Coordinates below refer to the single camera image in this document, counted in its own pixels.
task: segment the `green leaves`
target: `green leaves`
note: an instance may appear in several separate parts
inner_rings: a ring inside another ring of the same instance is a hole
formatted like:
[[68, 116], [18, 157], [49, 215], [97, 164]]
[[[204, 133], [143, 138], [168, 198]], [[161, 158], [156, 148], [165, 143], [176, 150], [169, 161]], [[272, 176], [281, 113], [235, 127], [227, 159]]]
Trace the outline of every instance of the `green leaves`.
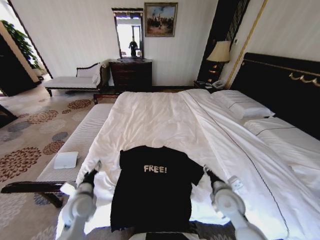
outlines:
[[28, 39], [28, 36], [26, 36], [23, 32], [20, 32], [19, 30], [15, 29], [15, 26], [12, 23], [7, 22], [6, 20], [1, 20], [1, 22], [5, 26], [8, 33], [11, 35], [15, 44], [20, 49], [24, 58], [28, 61], [31, 68], [41, 69], [39, 67], [38, 59], [33, 54], [33, 51], [31, 49], [32, 46], [26, 41], [26, 39]]

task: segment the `picture frame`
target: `picture frame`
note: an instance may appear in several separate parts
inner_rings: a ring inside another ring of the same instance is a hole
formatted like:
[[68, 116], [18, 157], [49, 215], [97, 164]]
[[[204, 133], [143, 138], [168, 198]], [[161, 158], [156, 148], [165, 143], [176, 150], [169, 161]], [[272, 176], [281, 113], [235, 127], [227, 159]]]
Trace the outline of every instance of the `picture frame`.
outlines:
[[177, 22], [177, 2], [145, 2], [145, 36], [174, 37]]

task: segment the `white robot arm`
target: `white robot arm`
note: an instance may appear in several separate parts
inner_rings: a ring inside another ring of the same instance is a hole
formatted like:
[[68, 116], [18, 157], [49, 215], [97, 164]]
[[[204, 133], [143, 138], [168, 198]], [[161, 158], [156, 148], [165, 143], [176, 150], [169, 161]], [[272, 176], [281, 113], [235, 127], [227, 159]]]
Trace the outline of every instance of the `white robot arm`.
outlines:
[[83, 182], [77, 189], [72, 183], [66, 182], [61, 191], [70, 195], [70, 199], [62, 209], [64, 228], [58, 240], [84, 240], [85, 223], [96, 211], [96, 197], [94, 195], [94, 178], [101, 169], [98, 161], [95, 168], [84, 176]]
[[[61, 191], [70, 195], [70, 199], [62, 209], [64, 229], [58, 240], [84, 240], [85, 223], [96, 211], [96, 197], [94, 196], [94, 178], [101, 169], [99, 161], [95, 168], [84, 176], [83, 182], [75, 187], [66, 182]], [[216, 212], [221, 212], [229, 218], [235, 228], [237, 240], [266, 240], [267, 238], [255, 225], [245, 217], [244, 201], [232, 191], [232, 188], [218, 178], [207, 167], [204, 171], [209, 175], [213, 193], [210, 195], [212, 206]]]
[[248, 222], [245, 217], [246, 206], [241, 197], [207, 167], [204, 167], [204, 171], [211, 180], [213, 189], [213, 193], [210, 194], [212, 206], [216, 212], [221, 212], [230, 219], [235, 228], [235, 238], [237, 240], [267, 240], [259, 228]]

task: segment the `chaise lounge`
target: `chaise lounge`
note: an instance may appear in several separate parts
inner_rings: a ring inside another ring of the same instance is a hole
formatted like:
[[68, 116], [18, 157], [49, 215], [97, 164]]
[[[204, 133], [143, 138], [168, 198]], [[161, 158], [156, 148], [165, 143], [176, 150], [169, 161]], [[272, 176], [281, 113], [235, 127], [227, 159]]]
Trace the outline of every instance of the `chaise lounge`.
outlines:
[[43, 83], [52, 97], [52, 89], [100, 91], [108, 86], [110, 79], [109, 61], [98, 62], [89, 67], [77, 67], [76, 76], [59, 76]]

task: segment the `mirror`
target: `mirror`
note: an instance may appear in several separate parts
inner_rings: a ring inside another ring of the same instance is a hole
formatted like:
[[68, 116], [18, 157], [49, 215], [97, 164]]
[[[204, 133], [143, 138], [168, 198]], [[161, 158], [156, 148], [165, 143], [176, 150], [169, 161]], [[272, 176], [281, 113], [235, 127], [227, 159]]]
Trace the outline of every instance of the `mirror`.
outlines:
[[143, 59], [143, 8], [112, 8], [120, 59]]

